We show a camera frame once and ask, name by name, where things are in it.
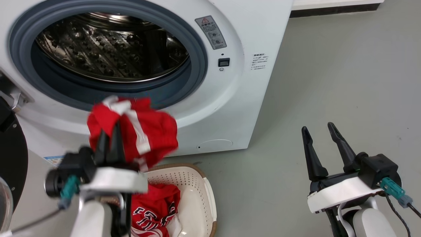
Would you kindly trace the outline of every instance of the red cloth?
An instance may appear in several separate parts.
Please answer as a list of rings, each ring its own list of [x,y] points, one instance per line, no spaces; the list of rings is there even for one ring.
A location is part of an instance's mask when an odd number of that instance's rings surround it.
[[[177,123],[164,112],[150,108],[149,99],[106,98],[94,105],[88,117],[91,132],[89,142],[95,150],[101,130],[112,136],[112,130],[120,121],[126,162],[144,163],[148,168],[178,147]]]
[[[147,194],[132,195],[133,236],[169,237],[165,226],[178,212],[180,190],[173,184],[149,184]]]

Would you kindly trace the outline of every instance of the gray floor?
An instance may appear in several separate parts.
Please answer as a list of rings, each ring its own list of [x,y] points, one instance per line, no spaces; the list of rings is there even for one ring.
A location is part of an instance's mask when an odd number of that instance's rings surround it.
[[[323,165],[341,172],[329,121],[355,152],[384,153],[399,164],[404,188],[421,207],[420,10],[418,0],[386,0],[376,12],[289,21],[249,149],[165,161],[196,163],[206,173],[217,236],[330,236],[325,215],[306,205],[310,181],[300,133],[308,126]],[[46,162],[30,158],[12,226],[55,206],[42,190]],[[378,202],[397,235],[406,236],[385,200]],[[420,220],[397,209],[413,236],[421,236]],[[68,236],[75,212],[37,227],[34,236]]]

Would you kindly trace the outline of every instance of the washing machine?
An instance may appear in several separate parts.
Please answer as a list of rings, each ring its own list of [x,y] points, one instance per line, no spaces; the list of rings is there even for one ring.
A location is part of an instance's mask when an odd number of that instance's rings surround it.
[[[172,155],[244,149],[292,1],[3,1],[1,95],[46,159],[88,144],[89,111],[110,95],[171,114]]]

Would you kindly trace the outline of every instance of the metal hinge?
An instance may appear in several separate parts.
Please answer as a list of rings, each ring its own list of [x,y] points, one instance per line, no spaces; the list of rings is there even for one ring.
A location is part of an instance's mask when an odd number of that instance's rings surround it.
[[[28,97],[0,71],[0,97],[17,113],[28,103]]]

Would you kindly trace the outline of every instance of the laundry basket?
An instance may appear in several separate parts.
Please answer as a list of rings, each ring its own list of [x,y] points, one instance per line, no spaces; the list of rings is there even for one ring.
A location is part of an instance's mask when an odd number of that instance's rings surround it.
[[[150,184],[174,184],[180,189],[178,215],[183,237],[212,237],[216,231],[216,206],[211,184],[192,164],[167,164],[146,173]]]

